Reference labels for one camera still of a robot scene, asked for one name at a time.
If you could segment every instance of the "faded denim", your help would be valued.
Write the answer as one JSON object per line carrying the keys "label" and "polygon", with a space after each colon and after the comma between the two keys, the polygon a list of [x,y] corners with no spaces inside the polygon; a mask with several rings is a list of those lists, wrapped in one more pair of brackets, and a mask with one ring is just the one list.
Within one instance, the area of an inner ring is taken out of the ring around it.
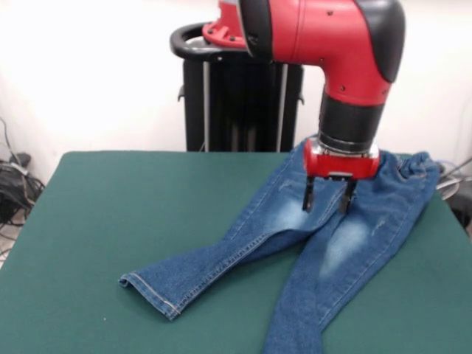
{"label": "faded denim", "polygon": [[264,353],[322,353],[322,331],[397,253],[432,197],[439,170],[427,153],[383,151],[376,177],[359,181],[349,212],[338,211],[345,182],[315,181],[302,211],[302,145],[270,175],[221,241],[125,274],[169,320],[231,268],[307,241],[271,320]]}

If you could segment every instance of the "green table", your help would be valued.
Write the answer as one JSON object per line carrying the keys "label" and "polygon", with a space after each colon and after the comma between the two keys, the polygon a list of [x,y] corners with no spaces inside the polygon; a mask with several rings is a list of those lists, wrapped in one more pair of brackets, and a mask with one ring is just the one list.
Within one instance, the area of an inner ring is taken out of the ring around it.
{"label": "green table", "polygon": [[[174,322],[117,280],[218,240],[283,157],[65,155],[0,269],[0,351],[259,353],[299,248],[229,273]],[[330,354],[470,353],[471,325],[472,248],[436,197],[323,339]]]}

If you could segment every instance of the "jeans hem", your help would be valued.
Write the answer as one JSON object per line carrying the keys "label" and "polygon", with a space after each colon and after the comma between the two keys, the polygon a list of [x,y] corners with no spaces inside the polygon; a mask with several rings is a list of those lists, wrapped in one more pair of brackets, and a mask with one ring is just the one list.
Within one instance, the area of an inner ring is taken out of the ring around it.
{"label": "jeans hem", "polygon": [[180,311],[172,302],[159,295],[149,284],[147,284],[138,274],[129,273],[123,275],[118,282],[123,288],[132,285],[149,303],[170,321],[180,315]]}

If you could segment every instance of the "metal pole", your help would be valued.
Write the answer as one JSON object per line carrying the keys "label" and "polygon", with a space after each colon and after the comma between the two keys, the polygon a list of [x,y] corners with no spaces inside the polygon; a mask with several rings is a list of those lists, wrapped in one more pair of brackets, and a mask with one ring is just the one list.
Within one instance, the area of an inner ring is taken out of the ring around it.
{"label": "metal pole", "polygon": [[209,152],[209,62],[204,62],[204,137],[205,152]]}
{"label": "metal pole", "polygon": [[285,94],[287,92],[288,64],[282,66],[282,79],[280,82],[279,122],[277,123],[277,152],[282,148],[283,114],[285,110]]}

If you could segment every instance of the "jeans leg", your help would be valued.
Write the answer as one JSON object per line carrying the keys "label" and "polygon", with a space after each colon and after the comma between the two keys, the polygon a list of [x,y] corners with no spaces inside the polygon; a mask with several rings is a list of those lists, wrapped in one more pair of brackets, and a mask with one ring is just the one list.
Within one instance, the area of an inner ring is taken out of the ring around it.
{"label": "jeans leg", "polygon": [[260,188],[220,242],[158,261],[124,274],[168,319],[174,319],[197,296],[231,268],[281,251],[306,239],[336,212],[342,182],[321,180],[312,213],[302,211],[305,173],[297,147]]}
{"label": "jeans leg", "polygon": [[322,331],[395,256],[432,197],[437,167],[425,154],[383,155],[349,212],[310,237],[277,303],[264,353],[322,353]]}
{"label": "jeans leg", "polygon": [[265,339],[264,354],[317,354],[322,332],[316,316],[316,289],[326,248],[343,215],[336,213],[305,244],[282,291]]}

